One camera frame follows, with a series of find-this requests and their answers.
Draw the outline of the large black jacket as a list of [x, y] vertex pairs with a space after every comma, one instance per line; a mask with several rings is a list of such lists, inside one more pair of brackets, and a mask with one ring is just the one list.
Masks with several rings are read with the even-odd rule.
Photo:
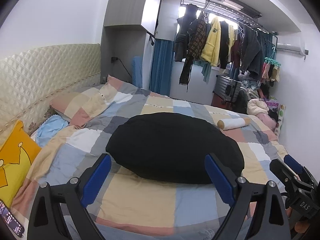
[[171, 183], [209, 184], [204, 167], [208, 154], [237, 176], [245, 167], [235, 140], [206, 120], [178, 113], [130, 118], [113, 132], [106, 152], [142, 178]]

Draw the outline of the teal hanging cloth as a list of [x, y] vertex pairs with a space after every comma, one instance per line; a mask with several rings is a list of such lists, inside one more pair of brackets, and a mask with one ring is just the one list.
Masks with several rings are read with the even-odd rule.
[[200, 66], [202, 68], [201, 73], [203, 75], [203, 81], [206, 84], [208, 84], [209, 79], [210, 79], [211, 70], [212, 70], [210, 63], [200, 59], [200, 60], [195, 60], [194, 64], [196, 66]]

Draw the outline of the dark red hanging garment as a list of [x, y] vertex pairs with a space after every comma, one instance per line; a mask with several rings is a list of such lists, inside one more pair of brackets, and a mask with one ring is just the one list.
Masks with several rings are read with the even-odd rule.
[[240, 54], [239, 54], [240, 40], [235, 40], [231, 47], [231, 63], [235, 68], [240, 67]]

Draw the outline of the yellow cushion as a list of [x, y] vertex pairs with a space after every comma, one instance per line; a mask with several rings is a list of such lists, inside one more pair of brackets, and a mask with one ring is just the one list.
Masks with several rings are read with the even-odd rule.
[[41, 147], [23, 130], [23, 122], [18, 120], [0, 153], [0, 198], [7, 207], [11, 207], [40, 150]]

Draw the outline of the brown plaid scarf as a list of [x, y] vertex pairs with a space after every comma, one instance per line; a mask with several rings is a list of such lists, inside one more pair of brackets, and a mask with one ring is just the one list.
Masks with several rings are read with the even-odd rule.
[[201, 56], [202, 50], [206, 43], [206, 33], [207, 26], [205, 15], [201, 11], [198, 18], [193, 20], [187, 29], [189, 40], [187, 44], [187, 55], [179, 79], [180, 85], [189, 85], [193, 62], [194, 60], [198, 60]]

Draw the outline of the cream plush blanket pile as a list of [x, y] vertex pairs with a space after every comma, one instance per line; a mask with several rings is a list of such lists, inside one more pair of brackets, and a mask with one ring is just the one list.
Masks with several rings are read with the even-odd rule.
[[247, 104], [248, 115], [268, 114], [268, 105], [260, 99], [251, 99]]

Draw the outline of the yellow fleece jacket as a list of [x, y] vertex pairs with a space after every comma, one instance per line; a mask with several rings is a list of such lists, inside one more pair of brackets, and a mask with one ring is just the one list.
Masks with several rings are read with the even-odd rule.
[[206, 44], [201, 53], [201, 57], [204, 61], [209, 62], [212, 67], [216, 67], [219, 61], [220, 41], [221, 25], [218, 17], [214, 17], [211, 22], [211, 29]]

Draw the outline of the silver ribbed suitcase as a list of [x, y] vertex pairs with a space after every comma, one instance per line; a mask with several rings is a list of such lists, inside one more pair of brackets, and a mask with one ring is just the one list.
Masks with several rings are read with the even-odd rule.
[[213, 93], [225, 102], [235, 103], [240, 91], [241, 82], [225, 75], [217, 75]]

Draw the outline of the grey overhead cabinet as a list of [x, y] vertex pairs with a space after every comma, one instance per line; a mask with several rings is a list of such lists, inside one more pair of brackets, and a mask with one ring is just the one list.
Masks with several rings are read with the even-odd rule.
[[155, 33], [161, 0], [108, 0], [104, 26]]

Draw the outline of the blue curtain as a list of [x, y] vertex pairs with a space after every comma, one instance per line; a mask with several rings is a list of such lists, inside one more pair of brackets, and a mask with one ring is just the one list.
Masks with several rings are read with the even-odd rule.
[[173, 47], [173, 41], [156, 39], [149, 83], [149, 89], [154, 93], [170, 95]]

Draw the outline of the black smartphone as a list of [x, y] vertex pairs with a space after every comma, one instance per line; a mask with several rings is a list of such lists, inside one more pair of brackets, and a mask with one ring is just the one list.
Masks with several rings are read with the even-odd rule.
[[1, 200], [1, 218], [5, 225], [11, 229], [17, 237], [22, 238], [24, 233], [23, 225], [13, 216], [9, 208]]

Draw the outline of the white paper roll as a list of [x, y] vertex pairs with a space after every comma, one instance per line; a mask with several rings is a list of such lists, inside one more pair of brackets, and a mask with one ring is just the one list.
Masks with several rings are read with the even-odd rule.
[[250, 118], [220, 119], [217, 127], [223, 131], [237, 129], [248, 126], [251, 123]]

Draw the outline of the dark grey hanging jacket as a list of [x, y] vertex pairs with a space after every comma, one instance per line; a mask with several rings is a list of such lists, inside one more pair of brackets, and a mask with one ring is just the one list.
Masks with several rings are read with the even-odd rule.
[[186, 58], [189, 43], [188, 30], [192, 22], [197, 19], [197, 11], [198, 7], [196, 5], [188, 4], [185, 7], [184, 16], [177, 19], [180, 28], [174, 42], [174, 53], [176, 62], [182, 62], [182, 60]]

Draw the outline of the white air conditioner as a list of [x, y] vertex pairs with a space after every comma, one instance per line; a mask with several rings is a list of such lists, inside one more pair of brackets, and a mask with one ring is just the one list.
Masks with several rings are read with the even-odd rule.
[[305, 48], [305, 41], [300, 36], [279, 35], [277, 50], [307, 56], [309, 51]]

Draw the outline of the patchwork pillow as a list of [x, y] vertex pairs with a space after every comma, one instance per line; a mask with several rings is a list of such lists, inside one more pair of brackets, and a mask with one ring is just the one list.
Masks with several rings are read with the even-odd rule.
[[82, 127], [103, 113], [112, 103], [129, 101], [137, 87], [108, 76], [100, 88], [91, 87], [83, 92], [70, 92], [53, 98], [49, 105], [71, 126]]

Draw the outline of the blue folded board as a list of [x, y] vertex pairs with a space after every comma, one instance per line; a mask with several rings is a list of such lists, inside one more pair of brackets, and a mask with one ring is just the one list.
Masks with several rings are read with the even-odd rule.
[[143, 87], [141, 56], [135, 56], [132, 59], [132, 84], [138, 88]]

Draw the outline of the light blue cloth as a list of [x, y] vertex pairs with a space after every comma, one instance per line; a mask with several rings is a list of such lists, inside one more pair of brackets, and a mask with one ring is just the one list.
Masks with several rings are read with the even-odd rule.
[[44, 147], [50, 139], [68, 125], [69, 123], [60, 115], [52, 115], [37, 129], [35, 142], [40, 147]]

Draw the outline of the cream quilted headboard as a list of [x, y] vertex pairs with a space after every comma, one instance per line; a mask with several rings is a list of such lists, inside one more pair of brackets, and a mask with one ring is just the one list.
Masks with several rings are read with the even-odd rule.
[[53, 111], [58, 95], [99, 84], [99, 44], [62, 44], [40, 47], [1, 60], [1, 143], [16, 121], [33, 133]]

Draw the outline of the dark denim jacket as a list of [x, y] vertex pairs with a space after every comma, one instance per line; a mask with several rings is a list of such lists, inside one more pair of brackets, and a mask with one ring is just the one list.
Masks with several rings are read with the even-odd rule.
[[239, 54], [241, 60], [241, 71], [249, 71], [249, 76], [254, 79], [259, 79], [260, 76], [260, 56], [261, 46], [256, 31], [250, 27], [239, 23], [242, 30], [240, 41]]

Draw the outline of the green sock hanger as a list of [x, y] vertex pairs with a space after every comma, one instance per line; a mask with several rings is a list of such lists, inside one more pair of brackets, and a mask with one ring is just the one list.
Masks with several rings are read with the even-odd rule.
[[272, 47], [271, 56], [265, 57], [265, 62], [280, 67], [281, 64], [276, 60], [276, 46]]

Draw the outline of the red cabinet under suitcase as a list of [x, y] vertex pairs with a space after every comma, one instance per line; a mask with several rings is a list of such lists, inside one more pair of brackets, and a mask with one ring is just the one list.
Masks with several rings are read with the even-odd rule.
[[218, 108], [225, 108], [226, 103], [221, 97], [219, 97], [217, 94], [214, 93], [211, 106], [218, 107]]

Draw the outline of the metal ceiling drying rack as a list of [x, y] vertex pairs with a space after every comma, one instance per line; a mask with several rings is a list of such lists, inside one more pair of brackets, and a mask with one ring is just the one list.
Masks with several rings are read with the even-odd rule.
[[189, 4], [197, 6], [199, 10], [206, 14], [214, 14], [233, 22], [240, 22], [254, 30], [270, 33], [272, 44], [277, 45], [277, 33], [269, 31], [258, 22], [262, 14], [239, 0], [181, 0], [180, 6], [185, 7]]

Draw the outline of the black hanging garment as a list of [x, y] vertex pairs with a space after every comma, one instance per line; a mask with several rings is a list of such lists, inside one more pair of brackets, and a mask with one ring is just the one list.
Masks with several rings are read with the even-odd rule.
[[220, 22], [221, 37], [220, 37], [220, 68], [225, 69], [227, 66], [228, 53], [229, 53], [229, 35], [228, 23], [225, 21]]

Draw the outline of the purple patterned bag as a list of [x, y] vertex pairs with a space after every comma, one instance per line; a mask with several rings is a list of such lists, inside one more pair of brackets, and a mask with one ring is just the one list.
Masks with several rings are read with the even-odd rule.
[[267, 104], [268, 108], [274, 112], [277, 112], [279, 109], [279, 102], [275, 99], [264, 99], [264, 102]]

